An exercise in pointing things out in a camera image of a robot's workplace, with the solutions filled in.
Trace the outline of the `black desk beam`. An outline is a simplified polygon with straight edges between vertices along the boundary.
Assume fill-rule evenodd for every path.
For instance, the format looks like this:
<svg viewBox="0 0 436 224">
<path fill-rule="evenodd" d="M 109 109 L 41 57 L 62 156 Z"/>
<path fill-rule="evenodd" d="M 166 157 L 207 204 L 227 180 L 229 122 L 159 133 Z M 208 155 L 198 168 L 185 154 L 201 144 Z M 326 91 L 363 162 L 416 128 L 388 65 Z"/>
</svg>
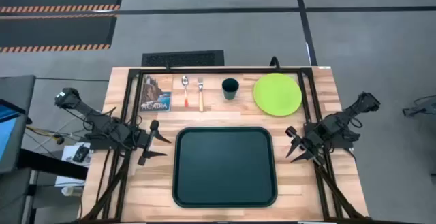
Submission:
<svg viewBox="0 0 436 224">
<path fill-rule="evenodd" d="M 35 171 L 47 172 L 57 176 L 85 180 L 88 168 L 60 159 L 21 149 L 16 162 L 16 167 L 30 168 Z"/>
</svg>

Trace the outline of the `fork with wooden handle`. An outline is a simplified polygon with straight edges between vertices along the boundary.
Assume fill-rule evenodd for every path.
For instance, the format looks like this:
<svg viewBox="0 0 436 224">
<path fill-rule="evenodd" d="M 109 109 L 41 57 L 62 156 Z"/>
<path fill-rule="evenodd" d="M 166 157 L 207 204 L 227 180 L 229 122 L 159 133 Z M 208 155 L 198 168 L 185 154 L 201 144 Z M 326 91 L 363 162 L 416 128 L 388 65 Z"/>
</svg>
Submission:
<svg viewBox="0 0 436 224">
<path fill-rule="evenodd" d="M 198 78 L 198 88 L 199 88 L 199 111 L 204 111 L 204 100 L 203 100 L 203 77 Z"/>
</svg>

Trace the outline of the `black perforated floor mat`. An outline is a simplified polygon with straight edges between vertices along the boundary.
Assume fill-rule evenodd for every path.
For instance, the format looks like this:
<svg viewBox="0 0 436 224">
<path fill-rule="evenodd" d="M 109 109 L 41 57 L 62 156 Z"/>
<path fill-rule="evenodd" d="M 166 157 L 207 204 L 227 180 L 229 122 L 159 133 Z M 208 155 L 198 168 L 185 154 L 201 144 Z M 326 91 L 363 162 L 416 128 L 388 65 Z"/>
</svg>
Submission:
<svg viewBox="0 0 436 224">
<path fill-rule="evenodd" d="M 143 67 L 224 66 L 223 50 L 158 52 L 142 55 Z"/>
</svg>

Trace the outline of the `monitor with blue screen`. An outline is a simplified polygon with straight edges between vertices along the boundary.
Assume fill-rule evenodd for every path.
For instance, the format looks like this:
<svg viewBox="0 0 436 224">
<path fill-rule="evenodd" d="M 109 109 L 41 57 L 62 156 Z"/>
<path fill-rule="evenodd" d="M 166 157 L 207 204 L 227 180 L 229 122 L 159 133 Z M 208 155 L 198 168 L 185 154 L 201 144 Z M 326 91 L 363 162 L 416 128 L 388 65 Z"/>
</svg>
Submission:
<svg viewBox="0 0 436 224">
<path fill-rule="evenodd" d="M 24 109 L 0 99 L 0 174 L 16 167 L 26 120 Z"/>
</svg>

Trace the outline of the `lime green plate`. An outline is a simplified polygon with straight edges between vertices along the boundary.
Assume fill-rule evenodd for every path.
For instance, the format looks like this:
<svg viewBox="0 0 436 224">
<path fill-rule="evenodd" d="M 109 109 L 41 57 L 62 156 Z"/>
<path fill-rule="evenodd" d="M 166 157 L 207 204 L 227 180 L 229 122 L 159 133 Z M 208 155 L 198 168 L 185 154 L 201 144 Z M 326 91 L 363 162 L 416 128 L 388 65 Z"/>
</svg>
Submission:
<svg viewBox="0 0 436 224">
<path fill-rule="evenodd" d="M 253 87 L 256 105 L 272 116 L 288 116 L 302 103 L 302 91 L 295 78 L 280 73 L 266 74 Z"/>
</svg>

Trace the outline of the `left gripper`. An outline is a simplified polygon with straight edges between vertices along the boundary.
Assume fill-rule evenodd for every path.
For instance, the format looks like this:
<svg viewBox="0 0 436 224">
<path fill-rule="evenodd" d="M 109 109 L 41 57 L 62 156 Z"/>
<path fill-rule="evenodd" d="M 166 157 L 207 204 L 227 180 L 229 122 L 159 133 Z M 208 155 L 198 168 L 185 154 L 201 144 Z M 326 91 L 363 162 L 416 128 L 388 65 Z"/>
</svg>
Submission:
<svg viewBox="0 0 436 224">
<path fill-rule="evenodd" d="M 165 143 L 171 144 L 171 141 L 163 137 L 160 132 L 158 132 L 159 122 L 156 120 L 151 121 L 150 131 L 147 133 L 143 129 L 135 128 L 132 132 L 132 140 L 134 150 L 138 148 L 142 149 L 142 154 L 139 157 L 138 165 L 144 165 L 147 159 L 158 156 L 166 156 L 165 153 L 159 153 L 154 151 L 149 151 L 149 148 L 152 144 L 153 138 L 157 138 Z"/>
</svg>

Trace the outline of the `Acadia picture postcard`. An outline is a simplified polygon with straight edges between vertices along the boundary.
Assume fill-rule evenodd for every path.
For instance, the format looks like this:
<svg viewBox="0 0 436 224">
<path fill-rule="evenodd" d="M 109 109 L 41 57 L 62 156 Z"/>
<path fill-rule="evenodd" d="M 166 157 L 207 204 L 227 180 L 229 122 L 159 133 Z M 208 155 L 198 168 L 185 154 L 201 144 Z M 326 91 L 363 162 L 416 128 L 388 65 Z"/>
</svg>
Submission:
<svg viewBox="0 0 436 224">
<path fill-rule="evenodd" d="M 145 74 L 140 95 L 140 112 L 169 112 L 173 77 L 171 74 Z"/>
</svg>

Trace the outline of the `black aluminium table frame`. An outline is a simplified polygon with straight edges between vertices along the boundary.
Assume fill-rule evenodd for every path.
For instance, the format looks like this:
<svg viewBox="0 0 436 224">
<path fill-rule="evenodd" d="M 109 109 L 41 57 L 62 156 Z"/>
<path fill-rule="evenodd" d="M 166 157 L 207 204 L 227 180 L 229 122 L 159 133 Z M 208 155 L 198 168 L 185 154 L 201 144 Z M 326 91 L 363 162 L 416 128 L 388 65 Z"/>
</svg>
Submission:
<svg viewBox="0 0 436 224">
<path fill-rule="evenodd" d="M 253 86 L 258 78 L 270 71 L 269 67 L 178 67 L 167 73 L 161 67 L 146 68 L 147 74 L 171 74 L 172 98 L 169 112 L 150 112 L 140 116 L 142 127 L 148 128 L 152 120 L 159 121 L 159 130 L 171 144 L 155 140 L 151 149 L 165 153 L 138 165 L 140 151 L 131 156 L 127 178 L 114 190 L 106 206 L 108 214 L 101 213 L 98 220 L 110 223 L 153 222 L 217 222 L 237 221 L 321 221 L 325 217 L 344 217 L 345 210 L 321 180 L 310 161 L 292 163 L 298 156 L 294 151 L 288 158 L 290 138 L 285 130 L 289 126 L 302 132 L 306 122 L 314 122 L 337 112 L 341 103 L 331 68 L 289 67 L 288 74 L 303 81 L 307 106 L 286 117 L 274 117 L 261 111 L 253 99 Z M 182 76 L 189 79 L 185 107 Z M 198 78 L 203 77 L 204 111 L 199 111 Z M 235 98 L 227 100 L 222 82 L 234 78 L 239 83 Z M 182 208 L 171 194 L 174 149 L 177 133 L 189 126 L 261 126 L 267 129 L 273 142 L 278 180 L 276 201 L 265 208 Z"/>
</svg>

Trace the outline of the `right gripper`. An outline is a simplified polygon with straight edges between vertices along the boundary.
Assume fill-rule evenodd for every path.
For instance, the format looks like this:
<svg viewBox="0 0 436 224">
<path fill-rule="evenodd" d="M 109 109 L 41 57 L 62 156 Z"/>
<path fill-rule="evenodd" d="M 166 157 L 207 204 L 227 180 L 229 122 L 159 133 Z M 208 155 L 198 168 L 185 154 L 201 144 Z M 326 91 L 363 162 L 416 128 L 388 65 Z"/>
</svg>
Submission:
<svg viewBox="0 0 436 224">
<path fill-rule="evenodd" d="M 320 154 L 320 149 L 324 146 L 324 141 L 314 132 L 309 132 L 305 137 L 300 137 L 293 126 L 289 126 L 285 133 L 292 138 L 291 146 L 286 157 L 289 157 L 296 148 L 302 150 L 302 154 L 292 160 L 292 163 L 300 160 L 312 159 L 318 166 L 324 165 L 325 160 Z"/>
</svg>

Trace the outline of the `white paper sheet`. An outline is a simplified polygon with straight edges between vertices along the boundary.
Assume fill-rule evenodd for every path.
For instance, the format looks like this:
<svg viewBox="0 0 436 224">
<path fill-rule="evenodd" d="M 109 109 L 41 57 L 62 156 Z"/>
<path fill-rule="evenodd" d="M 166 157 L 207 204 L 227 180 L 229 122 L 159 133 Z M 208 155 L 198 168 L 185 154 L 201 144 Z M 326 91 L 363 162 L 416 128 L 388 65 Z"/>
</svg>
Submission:
<svg viewBox="0 0 436 224">
<path fill-rule="evenodd" d="M 68 163 L 73 163 L 75 165 L 80 165 L 80 166 L 89 168 L 89 166 L 91 164 L 91 155 L 92 155 L 91 151 L 84 158 L 83 162 L 78 163 L 78 162 L 75 162 L 73 160 L 74 155 L 76 154 L 76 152 L 78 151 L 78 149 L 81 146 L 84 146 L 86 148 L 90 148 L 90 144 L 86 143 L 86 142 L 77 142 L 72 146 L 65 146 L 63 149 L 61 159 L 63 161 L 68 162 Z M 56 181 L 55 181 L 55 185 L 60 186 L 60 187 L 62 187 L 62 186 L 83 186 L 84 183 L 85 183 L 85 180 L 70 178 L 67 176 L 57 176 Z"/>
</svg>

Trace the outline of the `dark green plastic tray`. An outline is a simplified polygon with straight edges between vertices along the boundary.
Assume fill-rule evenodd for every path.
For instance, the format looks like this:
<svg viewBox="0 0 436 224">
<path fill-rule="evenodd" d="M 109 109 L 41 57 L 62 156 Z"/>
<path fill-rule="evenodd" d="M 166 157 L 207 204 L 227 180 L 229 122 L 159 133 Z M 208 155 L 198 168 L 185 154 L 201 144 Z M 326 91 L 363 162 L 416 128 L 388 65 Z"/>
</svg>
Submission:
<svg viewBox="0 0 436 224">
<path fill-rule="evenodd" d="M 263 127 L 186 127 L 175 142 L 172 198 L 183 208 L 263 208 L 278 196 Z"/>
</svg>

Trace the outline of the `clear plastic bottle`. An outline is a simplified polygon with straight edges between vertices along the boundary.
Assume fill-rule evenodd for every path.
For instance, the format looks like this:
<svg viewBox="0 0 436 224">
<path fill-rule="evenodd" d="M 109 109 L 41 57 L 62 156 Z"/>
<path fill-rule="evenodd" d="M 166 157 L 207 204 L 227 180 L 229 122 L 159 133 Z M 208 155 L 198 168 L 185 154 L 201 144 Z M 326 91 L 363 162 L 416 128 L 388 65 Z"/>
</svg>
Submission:
<svg viewBox="0 0 436 224">
<path fill-rule="evenodd" d="M 83 186 L 65 186 L 61 192 L 66 197 L 81 197 L 83 193 Z"/>
</svg>

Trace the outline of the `dark green plastic cup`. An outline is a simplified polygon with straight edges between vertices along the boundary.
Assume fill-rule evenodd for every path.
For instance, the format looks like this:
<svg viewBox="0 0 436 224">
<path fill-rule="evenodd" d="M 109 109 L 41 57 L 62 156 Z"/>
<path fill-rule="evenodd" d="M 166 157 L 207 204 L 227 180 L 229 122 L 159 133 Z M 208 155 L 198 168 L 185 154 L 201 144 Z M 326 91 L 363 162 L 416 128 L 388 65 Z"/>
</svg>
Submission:
<svg viewBox="0 0 436 224">
<path fill-rule="evenodd" d="M 227 100 L 235 98 L 239 83 L 234 78 L 226 78 L 222 82 L 223 95 Z"/>
</svg>

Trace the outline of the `spoon with orange handle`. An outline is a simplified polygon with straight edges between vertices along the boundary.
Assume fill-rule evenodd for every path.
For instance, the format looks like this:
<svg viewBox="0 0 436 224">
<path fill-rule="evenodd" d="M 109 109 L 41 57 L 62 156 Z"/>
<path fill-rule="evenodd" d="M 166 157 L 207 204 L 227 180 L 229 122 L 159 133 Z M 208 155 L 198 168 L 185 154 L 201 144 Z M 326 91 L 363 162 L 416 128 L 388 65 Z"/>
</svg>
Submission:
<svg viewBox="0 0 436 224">
<path fill-rule="evenodd" d="M 185 107 L 188 107 L 189 106 L 189 100 L 188 100 L 188 94 L 187 94 L 187 87 L 189 85 L 188 77 L 186 75 L 183 75 L 181 82 L 182 82 L 182 85 L 184 88 L 184 94 L 185 94 Z"/>
</svg>

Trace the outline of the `black phone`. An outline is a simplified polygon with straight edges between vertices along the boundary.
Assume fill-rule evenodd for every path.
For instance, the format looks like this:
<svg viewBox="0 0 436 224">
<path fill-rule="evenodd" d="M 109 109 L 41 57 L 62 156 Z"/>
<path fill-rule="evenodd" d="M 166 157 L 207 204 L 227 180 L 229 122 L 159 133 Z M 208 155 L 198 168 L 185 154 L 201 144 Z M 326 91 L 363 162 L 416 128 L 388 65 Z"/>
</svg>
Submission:
<svg viewBox="0 0 436 224">
<path fill-rule="evenodd" d="M 84 144 L 78 147 L 78 150 L 72 157 L 72 161 L 76 163 L 89 162 L 89 152 L 90 149 Z"/>
</svg>

